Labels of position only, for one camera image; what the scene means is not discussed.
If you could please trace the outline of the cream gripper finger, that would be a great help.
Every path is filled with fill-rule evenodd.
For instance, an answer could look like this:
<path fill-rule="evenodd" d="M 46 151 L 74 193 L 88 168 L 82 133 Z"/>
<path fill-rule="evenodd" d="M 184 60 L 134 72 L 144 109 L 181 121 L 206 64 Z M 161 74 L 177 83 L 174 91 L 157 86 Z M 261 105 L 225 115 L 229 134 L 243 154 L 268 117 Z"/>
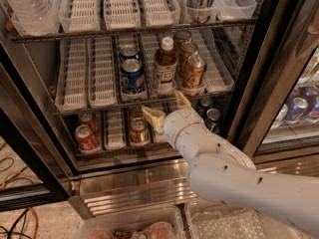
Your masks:
<path fill-rule="evenodd" d="M 191 103 L 188 100 L 188 98 L 186 98 L 182 92 L 180 91 L 175 91 L 175 98 L 176 98 L 176 103 L 177 103 L 177 108 L 179 110 L 182 109 L 190 109 L 191 108 Z"/>
<path fill-rule="evenodd" d="M 146 106 L 142 106 L 142 112 L 147 122 L 153 127 L 153 130 L 162 133 L 163 121 L 166 117 L 165 112 L 154 110 Z"/>

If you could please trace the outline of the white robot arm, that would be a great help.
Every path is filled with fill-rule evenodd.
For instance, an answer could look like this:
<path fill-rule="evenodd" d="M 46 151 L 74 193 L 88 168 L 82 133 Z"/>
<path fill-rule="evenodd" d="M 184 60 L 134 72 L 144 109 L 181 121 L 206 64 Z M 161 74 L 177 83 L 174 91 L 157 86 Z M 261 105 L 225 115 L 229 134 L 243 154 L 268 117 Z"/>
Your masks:
<path fill-rule="evenodd" d="M 191 190 L 210 202 L 246 207 L 319 237 L 319 178 L 258 171 L 253 161 L 206 128 L 182 92 L 177 110 L 166 114 L 142 107 L 151 126 L 187 163 Z"/>

